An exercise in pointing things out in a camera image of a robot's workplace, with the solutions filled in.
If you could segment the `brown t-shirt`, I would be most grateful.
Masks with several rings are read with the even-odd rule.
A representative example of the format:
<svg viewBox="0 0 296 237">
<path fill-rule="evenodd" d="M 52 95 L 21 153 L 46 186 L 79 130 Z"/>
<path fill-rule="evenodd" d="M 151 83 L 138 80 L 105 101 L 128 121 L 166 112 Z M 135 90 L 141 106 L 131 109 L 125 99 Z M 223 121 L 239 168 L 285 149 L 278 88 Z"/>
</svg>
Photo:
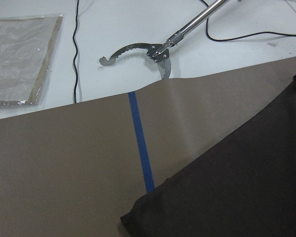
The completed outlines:
<svg viewBox="0 0 296 237">
<path fill-rule="evenodd" d="M 296 237 L 296 75 L 121 222 L 133 237 Z"/>
</svg>

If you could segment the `clear plastic bag sheet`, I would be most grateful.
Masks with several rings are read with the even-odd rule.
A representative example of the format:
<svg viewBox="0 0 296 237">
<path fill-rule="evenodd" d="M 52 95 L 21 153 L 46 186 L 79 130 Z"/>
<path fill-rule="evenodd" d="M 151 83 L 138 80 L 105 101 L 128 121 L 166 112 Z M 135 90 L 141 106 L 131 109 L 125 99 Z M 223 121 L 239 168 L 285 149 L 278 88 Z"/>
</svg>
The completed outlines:
<svg viewBox="0 0 296 237">
<path fill-rule="evenodd" d="M 61 14 L 0 18 L 0 107 L 37 104 Z"/>
</svg>

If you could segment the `metal reacher grabber tool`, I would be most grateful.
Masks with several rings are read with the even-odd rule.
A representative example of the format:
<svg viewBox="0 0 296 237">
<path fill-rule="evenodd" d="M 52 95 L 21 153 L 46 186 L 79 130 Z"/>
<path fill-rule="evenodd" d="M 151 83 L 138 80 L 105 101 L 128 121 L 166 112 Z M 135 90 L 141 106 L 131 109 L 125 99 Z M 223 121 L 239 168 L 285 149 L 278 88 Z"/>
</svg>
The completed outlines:
<svg viewBox="0 0 296 237">
<path fill-rule="evenodd" d="M 190 22 L 188 22 L 181 29 L 176 31 L 172 36 L 170 36 L 163 44 L 154 43 L 134 43 L 122 47 L 115 53 L 111 55 L 109 59 L 106 57 L 101 57 L 99 62 L 103 66 L 111 66 L 116 62 L 116 59 L 123 53 L 133 50 L 133 49 L 145 49 L 147 51 L 146 55 L 154 63 L 163 63 L 164 73 L 161 74 L 161 79 L 168 79 L 171 74 L 171 61 L 169 49 L 177 45 L 181 40 L 184 39 L 191 31 L 197 28 L 205 20 L 207 20 L 211 15 L 213 15 L 219 8 L 227 3 L 227 0 L 216 0 L 211 5 L 206 7 L 201 13 L 194 17 Z"/>
</svg>

